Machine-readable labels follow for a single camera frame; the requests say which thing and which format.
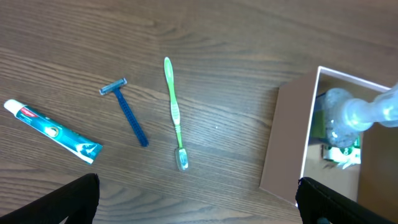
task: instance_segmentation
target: razor head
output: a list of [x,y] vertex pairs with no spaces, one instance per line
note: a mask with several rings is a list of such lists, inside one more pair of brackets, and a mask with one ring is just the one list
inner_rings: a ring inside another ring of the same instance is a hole
[[125,84],[127,84],[126,78],[119,79],[118,81],[116,81],[116,82],[114,82],[112,84],[104,86],[104,88],[99,90],[99,93],[101,95],[105,95],[105,94],[107,94],[109,92],[112,92],[113,90],[115,90],[117,88],[120,88],[121,86],[123,86]]

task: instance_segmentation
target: open box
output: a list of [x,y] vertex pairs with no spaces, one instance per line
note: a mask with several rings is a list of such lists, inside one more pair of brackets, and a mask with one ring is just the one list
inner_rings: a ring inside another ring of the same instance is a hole
[[398,128],[375,123],[363,134],[361,165],[345,170],[325,169],[320,149],[308,146],[315,97],[334,87],[366,101],[390,89],[325,67],[280,87],[260,189],[295,204],[299,179],[311,177],[398,222]]

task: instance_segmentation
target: blue disposable razor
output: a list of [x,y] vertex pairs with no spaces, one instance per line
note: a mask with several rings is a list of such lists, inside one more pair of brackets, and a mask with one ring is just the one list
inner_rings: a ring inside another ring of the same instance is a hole
[[138,141],[140,142],[141,146],[146,147],[149,144],[148,139],[146,138],[141,127],[139,126],[139,123],[138,123],[136,117],[132,113],[129,105],[127,104],[126,100],[124,99],[124,97],[119,89],[120,87],[122,87],[125,84],[127,84],[127,80],[126,80],[126,78],[122,78],[122,79],[100,89],[99,93],[101,95],[105,95],[111,91],[114,92],[114,94],[116,95],[116,97],[119,100],[120,107],[122,108],[124,114],[126,115],[127,120],[129,121],[129,123],[132,127],[132,130],[134,131],[134,133],[136,134],[136,136],[138,138]]

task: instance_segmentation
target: clear plastic bottle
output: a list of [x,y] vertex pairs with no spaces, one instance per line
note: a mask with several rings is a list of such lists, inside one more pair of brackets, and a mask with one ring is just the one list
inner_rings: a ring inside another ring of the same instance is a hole
[[398,84],[372,103],[332,88],[315,100],[310,137],[339,148],[350,147],[374,122],[398,126]]

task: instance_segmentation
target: bottle cap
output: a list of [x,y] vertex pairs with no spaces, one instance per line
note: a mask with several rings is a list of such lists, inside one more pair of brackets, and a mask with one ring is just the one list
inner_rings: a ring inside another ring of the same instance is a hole
[[16,100],[7,100],[4,103],[4,108],[9,110],[11,113],[14,114],[14,116],[17,116],[17,113],[20,109],[22,109],[24,106],[22,103],[16,101]]

